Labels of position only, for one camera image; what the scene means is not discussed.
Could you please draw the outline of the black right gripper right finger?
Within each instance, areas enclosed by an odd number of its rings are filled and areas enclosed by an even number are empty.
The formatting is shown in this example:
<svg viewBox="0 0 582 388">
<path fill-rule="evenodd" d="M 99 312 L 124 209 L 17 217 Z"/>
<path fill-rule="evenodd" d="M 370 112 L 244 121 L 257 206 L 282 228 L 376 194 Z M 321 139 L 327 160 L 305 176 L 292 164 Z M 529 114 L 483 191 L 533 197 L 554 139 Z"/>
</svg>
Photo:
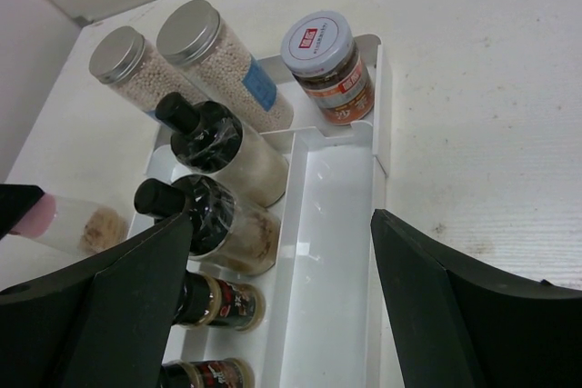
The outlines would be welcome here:
<svg viewBox="0 0 582 388">
<path fill-rule="evenodd" d="M 405 386 L 580 386 L 579 290 L 480 262 L 384 209 L 371 234 Z"/>
</svg>

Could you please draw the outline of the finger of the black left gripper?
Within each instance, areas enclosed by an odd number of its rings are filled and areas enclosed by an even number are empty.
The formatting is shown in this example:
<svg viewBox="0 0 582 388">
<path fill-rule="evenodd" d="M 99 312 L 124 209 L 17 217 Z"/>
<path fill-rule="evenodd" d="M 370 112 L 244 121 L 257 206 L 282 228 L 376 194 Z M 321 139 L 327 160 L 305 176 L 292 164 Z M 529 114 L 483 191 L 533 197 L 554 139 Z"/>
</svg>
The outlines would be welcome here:
<svg viewBox="0 0 582 388">
<path fill-rule="evenodd" d="M 44 195 L 36 185 L 1 184 L 0 238 L 5 238 Z"/>
</svg>

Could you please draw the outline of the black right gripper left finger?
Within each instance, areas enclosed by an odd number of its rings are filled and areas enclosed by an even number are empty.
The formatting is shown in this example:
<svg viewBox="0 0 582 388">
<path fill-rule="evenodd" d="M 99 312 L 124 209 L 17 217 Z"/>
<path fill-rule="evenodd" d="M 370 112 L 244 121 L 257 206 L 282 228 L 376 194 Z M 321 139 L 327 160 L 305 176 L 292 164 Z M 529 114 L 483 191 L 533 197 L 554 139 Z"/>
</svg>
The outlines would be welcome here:
<svg viewBox="0 0 582 388">
<path fill-rule="evenodd" d="M 154 387 L 186 270 L 184 214 L 1 292 L 4 387 Z"/>
</svg>

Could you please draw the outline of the small black-cap pepper bottle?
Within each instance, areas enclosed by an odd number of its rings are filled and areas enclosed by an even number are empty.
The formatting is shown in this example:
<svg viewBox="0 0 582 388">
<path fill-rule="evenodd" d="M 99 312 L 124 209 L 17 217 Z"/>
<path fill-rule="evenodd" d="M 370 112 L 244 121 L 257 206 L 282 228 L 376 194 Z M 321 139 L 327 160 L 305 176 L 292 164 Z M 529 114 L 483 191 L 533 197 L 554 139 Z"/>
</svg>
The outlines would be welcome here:
<svg viewBox="0 0 582 388">
<path fill-rule="evenodd" d="M 186 272 L 173 325 L 246 332 L 262 322 L 265 311 L 262 292 L 251 284 L 236 284 L 208 274 Z"/>
</svg>

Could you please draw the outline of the black-cap grinder brown spice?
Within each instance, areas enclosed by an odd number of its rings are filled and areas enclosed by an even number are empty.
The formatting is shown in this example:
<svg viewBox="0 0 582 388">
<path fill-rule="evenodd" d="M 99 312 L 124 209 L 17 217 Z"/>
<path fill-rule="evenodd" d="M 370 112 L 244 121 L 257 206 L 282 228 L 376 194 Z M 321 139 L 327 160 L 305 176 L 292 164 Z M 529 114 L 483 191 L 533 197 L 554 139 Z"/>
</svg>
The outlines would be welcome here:
<svg viewBox="0 0 582 388">
<path fill-rule="evenodd" d="M 171 184 L 149 178 L 136 189 L 134 207 L 156 223 L 186 214 L 192 225 L 189 252 L 200 263 L 245 275 L 276 264 L 279 218 L 208 176 L 190 174 Z"/>
</svg>

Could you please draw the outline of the silver-lid jar blue label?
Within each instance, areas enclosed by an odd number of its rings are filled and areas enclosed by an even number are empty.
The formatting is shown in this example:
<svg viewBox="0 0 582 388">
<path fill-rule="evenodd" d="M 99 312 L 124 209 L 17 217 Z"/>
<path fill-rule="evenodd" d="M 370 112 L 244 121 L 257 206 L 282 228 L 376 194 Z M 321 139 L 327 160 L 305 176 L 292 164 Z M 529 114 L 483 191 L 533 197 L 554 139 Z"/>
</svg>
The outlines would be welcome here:
<svg viewBox="0 0 582 388">
<path fill-rule="evenodd" d="M 142 112 L 153 116 L 159 101 L 180 89 L 181 76 L 131 26 L 108 34 L 89 61 L 89 72 Z"/>
<path fill-rule="evenodd" d="M 161 26 L 156 48 L 186 79 L 258 132 L 291 126 L 293 106 L 206 0 L 178 7 Z"/>
</svg>

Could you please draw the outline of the black-cap grinder white salt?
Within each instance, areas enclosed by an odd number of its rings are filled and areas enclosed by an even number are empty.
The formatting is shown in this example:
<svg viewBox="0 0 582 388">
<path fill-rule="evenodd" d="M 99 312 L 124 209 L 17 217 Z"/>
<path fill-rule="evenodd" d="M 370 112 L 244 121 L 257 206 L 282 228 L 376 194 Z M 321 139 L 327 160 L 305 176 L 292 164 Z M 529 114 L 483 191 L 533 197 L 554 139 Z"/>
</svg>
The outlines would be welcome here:
<svg viewBox="0 0 582 388">
<path fill-rule="evenodd" d="M 286 192 L 285 157 L 225 105 L 191 104 L 173 92 L 157 104 L 155 116 L 172 131 L 170 147 L 176 160 L 193 172 L 263 207 Z"/>
</svg>

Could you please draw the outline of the white-lid sauce jar red logo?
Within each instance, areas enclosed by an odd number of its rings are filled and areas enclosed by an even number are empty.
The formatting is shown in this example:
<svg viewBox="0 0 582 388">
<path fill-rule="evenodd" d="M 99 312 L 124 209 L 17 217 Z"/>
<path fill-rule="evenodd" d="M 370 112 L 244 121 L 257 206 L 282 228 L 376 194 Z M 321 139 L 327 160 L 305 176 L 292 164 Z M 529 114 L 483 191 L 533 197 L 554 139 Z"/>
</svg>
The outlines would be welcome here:
<svg viewBox="0 0 582 388">
<path fill-rule="evenodd" d="M 286 32 L 280 54 L 330 124 L 351 124 L 373 109 L 371 76 L 348 21 L 338 12 L 302 17 Z"/>
</svg>

